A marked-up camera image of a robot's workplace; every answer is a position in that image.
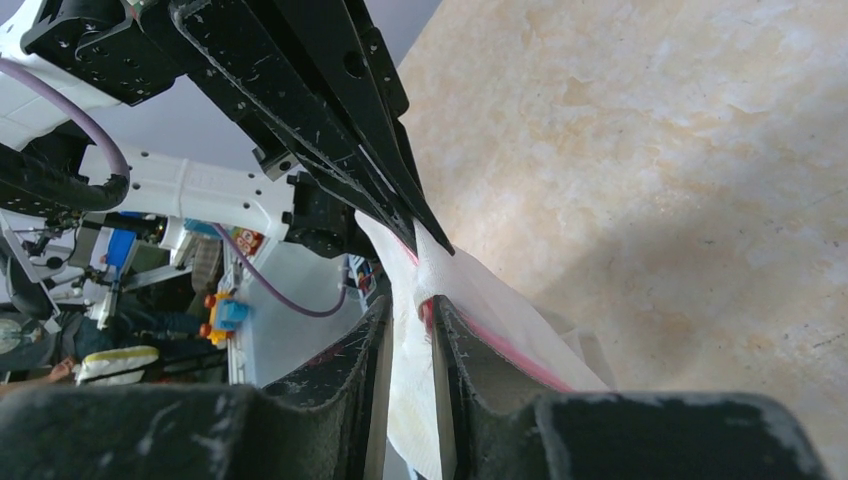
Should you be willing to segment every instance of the yellow toy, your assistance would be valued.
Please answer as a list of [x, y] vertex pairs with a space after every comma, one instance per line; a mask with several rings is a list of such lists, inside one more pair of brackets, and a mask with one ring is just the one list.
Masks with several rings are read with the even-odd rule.
[[233, 331], [216, 328], [218, 323], [218, 303], [221, 300], [232, 299], [232, 295], [228, 293], [216, 293], [215, 295], [207, 295], [203, 301], [203, 306], [208, 308], [209, 323], [204, 323], [200, 327], [200, 336], [212, 342], [212, 345], [218, 346], [221, 342], [226, 342], [228, 338], [232, 338]]

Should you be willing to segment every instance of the white cloth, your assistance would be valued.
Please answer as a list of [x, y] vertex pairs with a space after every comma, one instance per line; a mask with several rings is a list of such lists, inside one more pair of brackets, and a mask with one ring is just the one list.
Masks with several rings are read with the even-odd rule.
[[[389, 440], [425, 478], [442, 478], [431, 345], [419, 318], [421, 305], [436, 295], [448, 297], [480, 340], [540, 383], [559, 391], [609, 388], [584, 363], [582, 348], [575, 353], [527, 299], [474, 257], [459, 249], [451, 256], [418, 222], [416, 257], [388, 228], [361, 213], [356, 218], [392, 282]], [[589, 337], [574, 334], [569, 343], [579, 346], [583, 338]], [[611, 379], [608, 372], [603, 376]]]
[[[82, 361], [82, 367], [77, 373], [77, 385], [89, 378], [150, 365], [158, 359], [159, 350], [144, 345], [92, 353]], [[144, 370], [139, 370], [95, 380], [91, 385], [129, 385], [140, 382], [142, 377]]]

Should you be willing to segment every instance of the screw hole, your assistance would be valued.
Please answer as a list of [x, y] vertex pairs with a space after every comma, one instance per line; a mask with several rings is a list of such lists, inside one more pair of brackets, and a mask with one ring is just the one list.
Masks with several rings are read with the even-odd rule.
[[348, 52], [344, 58], [345, 70], [353, 78], [362, 78], [368, 73], [368, 62], [356, 52]]

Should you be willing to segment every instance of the marble floor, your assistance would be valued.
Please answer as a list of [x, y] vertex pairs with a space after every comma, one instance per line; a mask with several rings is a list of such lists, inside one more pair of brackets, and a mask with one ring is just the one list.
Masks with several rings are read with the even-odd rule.
[[593, 328], [622, 389], [778, 399], [834, 478], [846, 16], [815, 0], [444, 0], [400, 69], [456, 244]]

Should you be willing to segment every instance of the pink edge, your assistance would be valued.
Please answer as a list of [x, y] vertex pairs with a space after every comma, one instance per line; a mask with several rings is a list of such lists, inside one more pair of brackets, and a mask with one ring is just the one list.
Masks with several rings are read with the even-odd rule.
[[[412, 250], [410, 250], [403, 242], [401, 242], [397, 236], [393, 235], [393, 237], [406, 252], [407, 256], [409, 256], [412, 263], [417, 267], [419, 264], [418, 256], [415, 255], [415, 253], [413, 253]], [[433, 299], [430, 298], [418, 306], [418, 319], [424, 322], [429, 335], [432, 335], [433, 328], [432, 304]], [[548, 371], [547, 368], [539, 365], [521, 353], [517, 348], [515, 348], [515, 346], [512, 345], [512, 343], [509, 342], [509, 340], [477, 323], [465, 313], [460, 312], [460, 315], [462, 315], [462, 319], [465, 320], [465, 323], [468, 324], [471, 331], [476, 334], [483, 343], [488, 345], [490, 348], [493, 348], [514, 367], [524, 372], [525, 375], [558, 392], [565, 393], [574, 391], [571, 386], [560, 380], [556, 375]]]

